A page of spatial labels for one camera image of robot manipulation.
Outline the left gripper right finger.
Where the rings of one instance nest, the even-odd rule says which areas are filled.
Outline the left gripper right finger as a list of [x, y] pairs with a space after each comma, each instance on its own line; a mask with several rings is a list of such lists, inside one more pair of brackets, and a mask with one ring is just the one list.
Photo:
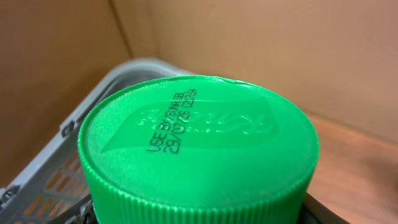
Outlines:
[[298, 224], [349, 224], [349, 222], [307, 193], [300, 209]]

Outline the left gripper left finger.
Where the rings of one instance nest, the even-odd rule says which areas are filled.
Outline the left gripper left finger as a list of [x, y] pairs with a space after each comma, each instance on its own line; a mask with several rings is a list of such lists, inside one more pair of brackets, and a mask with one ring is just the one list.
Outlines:
[[96, 224], [91, 195], [88, 194], [61, 215], [47, 222], [47, 224]]

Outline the green lid stock jar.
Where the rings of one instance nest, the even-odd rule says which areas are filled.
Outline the green lid stock jar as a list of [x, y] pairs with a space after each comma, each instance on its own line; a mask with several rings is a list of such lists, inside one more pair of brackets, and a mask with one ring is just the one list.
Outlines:
[[199, 75], [105, 98], [77, 145], [100, 223], [295, 223], [320, 152], [289, 100]]

